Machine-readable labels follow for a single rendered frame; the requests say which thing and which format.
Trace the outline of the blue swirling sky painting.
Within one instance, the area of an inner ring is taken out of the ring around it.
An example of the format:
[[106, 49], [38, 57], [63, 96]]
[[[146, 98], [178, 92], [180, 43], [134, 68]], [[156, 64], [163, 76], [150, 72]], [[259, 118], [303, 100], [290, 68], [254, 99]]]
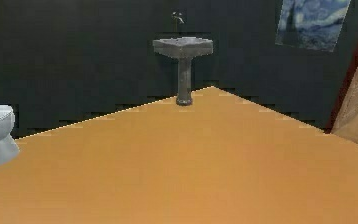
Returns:
[[351, 0], [282, 0], [275, 44], [333, 52]]

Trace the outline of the grey pedestal sink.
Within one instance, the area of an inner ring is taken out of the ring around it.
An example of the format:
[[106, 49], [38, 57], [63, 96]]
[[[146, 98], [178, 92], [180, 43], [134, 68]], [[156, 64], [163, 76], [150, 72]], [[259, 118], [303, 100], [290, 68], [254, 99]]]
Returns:
[[176, 104], [190, 106], [191, 96], [191, 68], [192, 60], [196, 57], [211, 55], [213, 41], [198, 37], [179, 37], [156, 39], [152, 41], [155, 53], [176, 59], [178, 61], [178, 92]]

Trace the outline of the grey sink tap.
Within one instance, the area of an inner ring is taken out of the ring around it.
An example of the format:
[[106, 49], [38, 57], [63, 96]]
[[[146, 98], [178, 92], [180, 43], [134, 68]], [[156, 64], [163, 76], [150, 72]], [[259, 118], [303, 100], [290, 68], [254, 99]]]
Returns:
[[174, 31], [180, 33], [182, 31], [185, 21], [183, 19], [183, 14], [181, 12], [174, 11], [171, 15], [174, 21]]

